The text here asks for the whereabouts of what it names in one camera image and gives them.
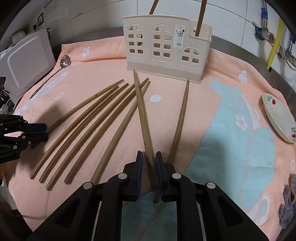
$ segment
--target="yellow hose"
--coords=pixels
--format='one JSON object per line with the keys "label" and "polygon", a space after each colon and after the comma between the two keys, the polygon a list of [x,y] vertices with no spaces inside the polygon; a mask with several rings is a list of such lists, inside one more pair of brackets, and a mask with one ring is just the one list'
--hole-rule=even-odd
{"label": "yellow hose", "polygon": [[268,60],[267,60],[267,66],[266,66],[267,70],[269,70],[269,68],[270,68],[270,66],[272,64],[272,61],[274,59],[274,56],[276,55],[277,48],[279,47],[279,42],[281,41],[281,38],[283,36],[283,30],[284,30],[284,22],[280,18],[279,19],[279,28],[278,28],[278,33],[277,33],[277,36],[276,36],[276,40],[274,42],[274,45],[272,46],[272,50],[271,50],[271,52],[269,54],[269,57],[268,57]]}

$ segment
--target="plate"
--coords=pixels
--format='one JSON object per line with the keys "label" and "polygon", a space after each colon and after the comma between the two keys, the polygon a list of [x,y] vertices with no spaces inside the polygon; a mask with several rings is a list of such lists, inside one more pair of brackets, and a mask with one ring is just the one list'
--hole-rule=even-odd
{"label": "plate", "polygon": [[296,143],[296,123],[291,112],[273,95],[262,95],[267,118],[281,138]]}

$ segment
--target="silver screw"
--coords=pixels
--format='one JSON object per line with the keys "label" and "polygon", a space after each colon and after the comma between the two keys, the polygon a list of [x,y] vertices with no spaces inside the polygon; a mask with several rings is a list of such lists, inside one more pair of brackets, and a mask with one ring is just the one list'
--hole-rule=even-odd
{"label": "silver screw", "polygon": [[118,175],[118,178],[121,179],[121,180],[126,179],[127,177],[128,176],[125,173],[121,173],[121,174]]}
{"label": "silver screw", "polygon": [[90,183],[90,182],[87,182],[87,183],[83,184],[84,189],[90,189],[91,187],[92,187],[92,183]]}
{"label": "silver screw", "polygon": [[210,189],[214,189],[216,187],[215,183],[207,183],[207,187]]}
{"label": "silver screw", "polygon": [[180,179],[180,178],[181,178],[181,174],[180,174],[180,173],[174,173],[174,174],[172,175],[172,177],[173,177],[174,179]]}

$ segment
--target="paper notice on wall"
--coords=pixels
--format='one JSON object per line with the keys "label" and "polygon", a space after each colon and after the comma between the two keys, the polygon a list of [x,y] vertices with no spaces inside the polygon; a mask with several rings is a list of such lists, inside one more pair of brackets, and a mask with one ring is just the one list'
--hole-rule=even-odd
{"label": "paper notice on wall", "polygon": [[175,34],[174,34],[174,48],[182,49],[184,41],[185,26],[175,25]]}
{"label": "paper notice on wall", "polygon": [[47,18],[52,12],[54,12],[60,5],[60,0],[50,0],[44,6],[44,18]]}

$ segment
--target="blue label on hose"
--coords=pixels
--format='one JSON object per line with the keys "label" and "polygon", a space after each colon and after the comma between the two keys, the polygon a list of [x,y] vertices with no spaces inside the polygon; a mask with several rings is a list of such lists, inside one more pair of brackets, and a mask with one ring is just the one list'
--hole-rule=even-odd
{"label": "blue label on hose", "polygon": [[267,9],[264,8],[264,7],[261,8],[261,18],[266,18],[266,19],[268,19]]}
{"label": "blue label on hose", "polygon": [[292,40],[293,44],[295,44],[295,39],[293,38],[293,35],[290,34],[290,40]]}

